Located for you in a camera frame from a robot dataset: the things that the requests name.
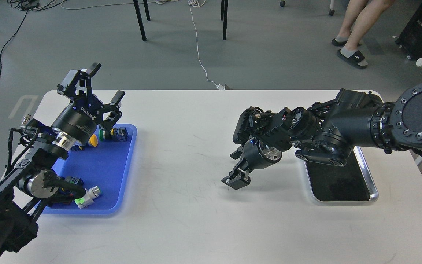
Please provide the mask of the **black Robotiq image left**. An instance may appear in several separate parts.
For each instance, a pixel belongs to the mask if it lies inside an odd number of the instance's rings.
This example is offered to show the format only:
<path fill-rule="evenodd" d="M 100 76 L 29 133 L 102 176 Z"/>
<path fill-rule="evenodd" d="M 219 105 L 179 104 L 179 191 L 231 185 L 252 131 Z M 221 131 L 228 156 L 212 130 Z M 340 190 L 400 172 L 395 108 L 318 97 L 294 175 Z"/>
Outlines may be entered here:
<path fill-rule="evenodd" d="M 57 85 L 57 93 L 67 97 L 70 102 L 51 127 L 82 144 L 90 139 L 97 128 L 111 130 L 122 117 L 119 107 L 124 91 L 118 90 L 110 104 L 102 104 L 92 92 L 92 77 L 100 68 L 101 63 L 95 62 L 87 69 L 69 70 L 62 83 Z"/>

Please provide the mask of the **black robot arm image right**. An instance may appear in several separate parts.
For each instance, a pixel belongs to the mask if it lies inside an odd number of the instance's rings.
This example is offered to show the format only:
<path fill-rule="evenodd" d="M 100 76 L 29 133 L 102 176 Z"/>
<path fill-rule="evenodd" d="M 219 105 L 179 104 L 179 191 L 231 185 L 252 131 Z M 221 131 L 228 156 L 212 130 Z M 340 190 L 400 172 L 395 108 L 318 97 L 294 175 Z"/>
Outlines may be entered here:
<path fill-rule="evenodd" d="M 306 162 L 345 166 L 354 147 L 376 147 L 386 154 L 411 149 L 422 157 L 422 83 L 395 102 L 372 92 L 340 89 L 335 99 L 309 108 L 287 107 L 277 113 L 248 107 L 233 133 L 239 145 L 230 157 L 238 163 L 222 178 L 237 190 L 250 184 L 249 174 L 281 160 L 295 147 Z"/>

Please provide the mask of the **black Robotiq image right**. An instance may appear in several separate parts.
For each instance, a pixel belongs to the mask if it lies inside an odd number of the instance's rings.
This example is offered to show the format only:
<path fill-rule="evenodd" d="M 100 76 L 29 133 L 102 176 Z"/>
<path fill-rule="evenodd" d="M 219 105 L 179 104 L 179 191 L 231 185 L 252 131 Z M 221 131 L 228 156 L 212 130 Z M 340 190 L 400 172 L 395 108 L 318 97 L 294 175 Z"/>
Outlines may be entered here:
<path fill-rule="evenodd" d="M 238 190 L 251 183 L 250 172 L 276 164 L 281 160 L 282 152 L 260 140 L 248 140 L 231 153 L 230 157 L 238 160 L 238 163 L 221 182 Z"/>

